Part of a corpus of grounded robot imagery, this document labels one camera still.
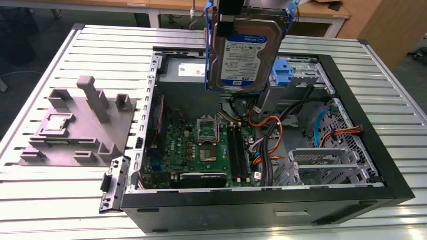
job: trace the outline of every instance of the hard drive label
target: hard drive label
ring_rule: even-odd
[[[265,48],[266,36],[237,34],[226,37],[220,79],[230,86],[250,85],[258,74],[258,52]]]

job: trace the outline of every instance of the motherboard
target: motherboard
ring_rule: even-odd
[[[214,118],[200,118],[192,124],[170,124],[164,157],[149,159],[152,172],[142,175],[142,187],[253,187],[257,183],[250,177],[249,156],[244,150],[253,138],[252,127],[217,124]]]

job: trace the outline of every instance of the blue drive bracket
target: blue drive bracket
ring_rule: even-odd
[[[272,76],[274,84],[278,86],[286,86],[290,83],[293,77],[293,69],[285,59],[276,59],[272,65]]]

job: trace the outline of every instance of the blue cable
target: blue cable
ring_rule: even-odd
[[[316,147],[320,146],[320,139],[318,139],[318,127],[320,127],[320,121],[322,119],[322,116],[325,115],[326,112],[329,112],[330,110],[329,109],[325,109],[320,112],[316,120],[314,120],[314,124],[313,124],[313,142],[314,142],[314,145]]]

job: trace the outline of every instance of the table surface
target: table surface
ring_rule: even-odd
[[[204,48],[202,31],[85,26],[72,30],[0,142],[0,239],[112,239],[142,237],[124,213],[98,215],[106,168],[21,167],[22,148],[38,128],[52,88],[70,88],[92,75],[106,97],[144,99],[153,47]],[[330,55],[416,198],[326,226],[157,233],[165,239],[422,239],[427,236],[427,119],[374,54],[356,40],[289,36],[280,52]],[[141,119],[137,101],[134,121]],[[136,133],[137,123],[130,133]],[[134,146],[136,136],[128,137]]]

